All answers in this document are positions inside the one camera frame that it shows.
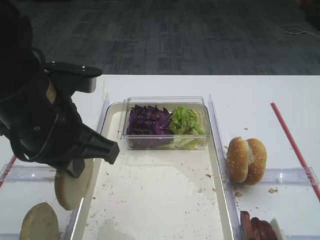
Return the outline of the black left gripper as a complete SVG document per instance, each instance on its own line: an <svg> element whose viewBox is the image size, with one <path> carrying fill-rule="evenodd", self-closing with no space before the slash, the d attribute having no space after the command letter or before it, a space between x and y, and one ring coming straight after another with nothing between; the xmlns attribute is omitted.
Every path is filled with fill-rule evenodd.
<svg viewBox="0 0 320 240"><path fill-rule="evenodd" d="M120 153L109 140L85 125L72 101L75 92L91 93L102 71L96 67L51 62L35 70L4 70L14 83L0 88L0 133L25 162L58 165L56 171L79 178L85 160L113 165Z"/></svg>

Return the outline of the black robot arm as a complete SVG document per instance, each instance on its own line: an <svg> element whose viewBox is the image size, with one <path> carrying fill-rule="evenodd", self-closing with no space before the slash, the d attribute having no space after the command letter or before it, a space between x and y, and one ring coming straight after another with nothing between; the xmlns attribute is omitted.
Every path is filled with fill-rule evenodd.
<svg viewBox="0 0 320 240"><path fill-rule="evenodd" d="M33 47L30 19L9 0L0 3L0 133L21 161L46 164L78 178L85 160L113 164L120 152L85 125L72 101L75 92L91 93L102 71L45 61Z"/></svg>

